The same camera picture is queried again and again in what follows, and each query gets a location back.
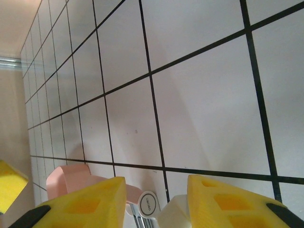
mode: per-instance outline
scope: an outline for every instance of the white tile wall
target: white tile wall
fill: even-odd
[[[56,167],[86,162],[161,208],[208,171],[304,218],[304,5],[242,8],[263,26],[244,30],[238,0],[43,0],[21,52],[36,205]]]

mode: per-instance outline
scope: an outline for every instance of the beige wall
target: beige wall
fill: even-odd
[[[41,0],[0,1],[0,56],[20,57]]]
[[[22,73],[0,69],[0,159],[29,177],[29,183],[5,215],[0,216],[7,228],[26,211],[34,208],[33,184],[29,156],[26,108]]]

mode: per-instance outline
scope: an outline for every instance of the yellow plastic part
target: yellow plastic part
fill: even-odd
[[[40,204],[51,210],[33,228],[122,228],[124,177],[115,177]]]
[[[282,203],[200,175],[188,177],[192,228],[288,228],[266,206]]]
[[[0,160],[0,212],[4,214],[28,183],[16,169]]]

